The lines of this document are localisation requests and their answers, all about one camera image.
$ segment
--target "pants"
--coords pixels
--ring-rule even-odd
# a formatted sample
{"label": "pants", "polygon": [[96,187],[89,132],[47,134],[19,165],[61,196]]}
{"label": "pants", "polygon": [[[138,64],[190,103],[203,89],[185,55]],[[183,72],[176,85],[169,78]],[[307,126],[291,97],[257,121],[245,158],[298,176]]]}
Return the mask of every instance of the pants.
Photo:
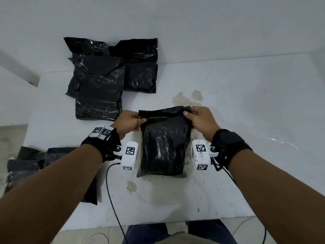
{"label": "pants", "polygon": [[[219,244],[237,244],[226,226],[220,219],[188,222],[188,233],[209,239]],[[129,226],[125,234],[127,244],[154,244],[168,238],[165,223]]]}

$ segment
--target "tiled floor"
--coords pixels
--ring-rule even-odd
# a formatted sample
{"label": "tiled floor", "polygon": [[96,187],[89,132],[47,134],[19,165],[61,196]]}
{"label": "tiled floor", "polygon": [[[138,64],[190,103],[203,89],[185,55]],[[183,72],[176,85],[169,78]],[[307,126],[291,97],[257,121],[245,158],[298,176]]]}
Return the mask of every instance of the tiled floor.
{"label": "tiled floor", "polygon": [[[0,196],[4,190],[6,182],[6,163],[8,156],[16,155],[22,146],[26,135],[26,128],[0,130]],[[233,234],[238,244],[261,244],[264,237],[264,227],[258,218],[228,218],[222,219],[222,222]],[[169,234],[185,231],[187,226],[185,222],[167,223]],[[107,237],[110,244],[121,244],[123,234],[120,227],[106,227],[95,229],[67,230],[59,232],[55,237],[53,244],[105,244]],[[268,233],[265,244],[275,244],[275,241]]]}

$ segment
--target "wire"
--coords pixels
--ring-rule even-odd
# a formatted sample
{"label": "wire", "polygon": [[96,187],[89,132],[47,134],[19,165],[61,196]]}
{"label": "wire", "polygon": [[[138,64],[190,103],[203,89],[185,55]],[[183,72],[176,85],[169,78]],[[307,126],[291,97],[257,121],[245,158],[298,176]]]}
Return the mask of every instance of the wire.
{"label": "wire", "polygon": [[114,211],[114,214],[115,214],[115,217],[119,223],[119,226],[122,230],[122,233],[123,233],[123,236],[124,236],[124,240],[125,240],[125,244],[127,244],[127,241],[126,241],[126,238],[125,238],[125,233],[124,233],[124,230],[122,229],[122,226],[121,226],[121,223],[120,223],[120,220],[119,218],[117,217],[117,214],[116,214],[116,211],[114,209],[114,206],[113,206],[113,203],[112,203],[112,199],[111,199],[111,196],[110,196],[110,192],[108,191],[108,185],[107,185],[107,174],[108,174],[108,170],[110,169],[110,167],[112,167],[113,165],[116,165],[116,164],[121,164],[121,163],[115,163],[115,164],[111,164],[110,166],[108,166],[107,168],[107,171],[106,171],[106,188],[107,188],[107,193],[108,193],[108,197],[110,198],[110,202],[111,202],[111,205],[112,205],[112,208],[113,208],[113,211]]}
{"label": "wire", "polygon": [[[214,167],[215,167],[215,170],[217,170],[217,167],[216,167],[216,160],[214,159],[214,157],[213,158],[211,158],[211,161],[213,162],[213,164],[214,164]],[[237,186],[237,184],[236,184],[236,182],[235,182],[235,180],[233,179],[233,177],[229,174],[229,172],[222,166],[222,168],[223,168],[223,170],[227,173],[227,175],[229,175],[229,177],[230,177],[230,179],[234,182],[234,184]],[[251,218],[249,218],[249,219],[246,219],[245,221],[243,221],[238,227],[237,227],[237,229],[244,223],[244,222],[246,222],[246,221],[248,221],[248,220],[250,220],[250,219],[252,219],[253,217],[251,217]],[[266,227],[264,227],[264,238],[263,238],[263,241],[262,241],[262,244],[264,244],[265,243],[265,239],[266,239]]]}
{"label": "wire", "polygon": [[102,234],[102,233],[98,233],[98,234],[95,234],[95,235],[93,235],[90,239],[89,239],[89,241],[87,242],[87,244],[95,237],[95,236],[103,236],[103,237],[105,237],[105,239],[106,239],[106,242],[107,242],[107,244],[108,244],[108,239],[107,239],[107,237],[106,237],[106,235],[104,235],[104,234]]}

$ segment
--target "white tabletop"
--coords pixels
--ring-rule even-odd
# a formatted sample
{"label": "white tabletop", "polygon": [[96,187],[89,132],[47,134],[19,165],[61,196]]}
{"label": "white tabletop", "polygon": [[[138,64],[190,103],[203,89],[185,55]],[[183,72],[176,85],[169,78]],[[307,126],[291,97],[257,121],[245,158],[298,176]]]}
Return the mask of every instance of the white tabletop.
{"label": "white tabletop", "polygon": [[[76,120],[74,99],[65,95],[71,76],[42,75],[25,146],[79,146],[98,124],[111,124]],[[197,91],[197,100],[191,99],[194,90],[203,100]],[[122,100],[123,109],[134,111],[208,106],[222,128],[237,132],[256,153],[325,194],[325,87],[308,54],[159,65],[156,94],[124,91]],[[202,139],[197,131],[191,136]],[[122,144],[129,140],[139,143],[134,171],[116,165],[108,174],[122,225],[254,215],[224,171],[213,166],[194,170],[188,153],[185,179],[137,178],[141,133],[128,134]],[[80,203],[62,230],[118,225],[106,191],[108,165],[97,173],[98,205]],[[132,194],[126,189],[128,180],[137,185]]]}

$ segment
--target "person's left forearm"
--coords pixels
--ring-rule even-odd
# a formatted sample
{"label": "person's left forearm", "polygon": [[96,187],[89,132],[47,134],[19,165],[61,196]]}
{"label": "person's left forearm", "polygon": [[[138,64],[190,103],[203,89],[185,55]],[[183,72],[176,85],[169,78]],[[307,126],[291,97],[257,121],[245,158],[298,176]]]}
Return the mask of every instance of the person's left forearm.
{"label": "person's left forearm", "polygon": [[0,200],[3,243],[50,243],[70,217],[103,159],[89,144],[60,158]]}

